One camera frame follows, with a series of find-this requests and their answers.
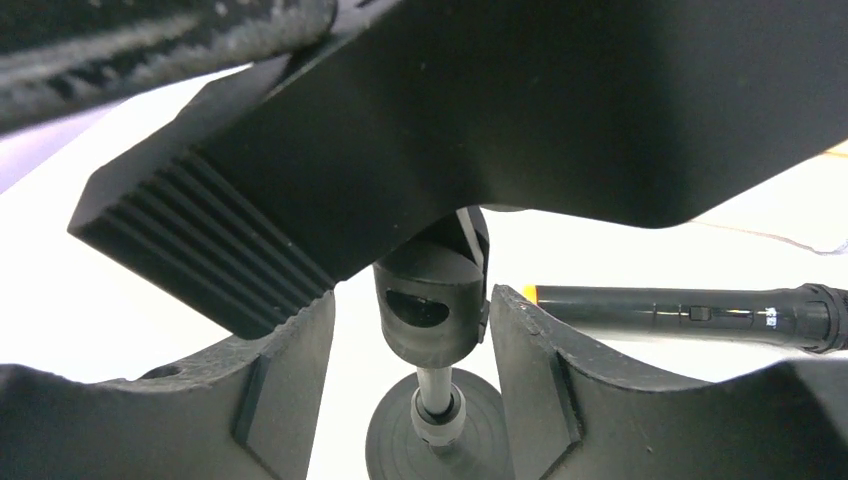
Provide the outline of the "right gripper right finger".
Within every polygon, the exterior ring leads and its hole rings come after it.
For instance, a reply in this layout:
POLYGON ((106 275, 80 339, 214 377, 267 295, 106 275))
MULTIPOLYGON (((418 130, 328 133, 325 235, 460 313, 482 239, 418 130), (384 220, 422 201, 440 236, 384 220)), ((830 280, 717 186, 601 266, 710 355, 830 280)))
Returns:
POLYGON ((704 382, 610 348, 504 285, 489 324, 519 479, 847 475, 843 359, 704 382))

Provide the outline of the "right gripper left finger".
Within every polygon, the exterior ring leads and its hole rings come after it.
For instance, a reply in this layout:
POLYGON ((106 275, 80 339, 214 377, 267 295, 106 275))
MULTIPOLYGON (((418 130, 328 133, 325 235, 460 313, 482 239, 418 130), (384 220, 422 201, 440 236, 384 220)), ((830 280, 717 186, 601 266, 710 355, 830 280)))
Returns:
POLYGON ((1 368, 5 479, 303 479, 335 324, 326 294, 271 334, 134 380, 1 368))

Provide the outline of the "black round-base stand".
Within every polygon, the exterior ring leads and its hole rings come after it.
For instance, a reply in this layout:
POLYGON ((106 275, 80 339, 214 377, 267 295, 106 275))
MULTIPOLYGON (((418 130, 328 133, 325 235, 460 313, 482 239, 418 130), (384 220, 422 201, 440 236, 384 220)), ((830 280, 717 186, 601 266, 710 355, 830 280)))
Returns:
MULTIPOLYGON (((249 339, 372 267, 396 353, 445 367, 490 327, 483 205, 674 226, 846 134, 843 1, 374 1, 205 87, 68 230, 249 339)), ((383 399, 372 477, 519 479, 501 390, 449 393, 383 399)))

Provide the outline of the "black microphone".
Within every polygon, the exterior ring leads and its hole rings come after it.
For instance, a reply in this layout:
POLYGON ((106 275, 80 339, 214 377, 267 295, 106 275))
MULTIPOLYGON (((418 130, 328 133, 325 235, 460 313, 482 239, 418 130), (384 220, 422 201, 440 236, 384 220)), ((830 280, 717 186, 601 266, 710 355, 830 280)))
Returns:
POLYGON ((847 348, 847 293, 821 284, 772 290, 527 285, 523 295, 579 329, 731 340, 812 354, 847 348))

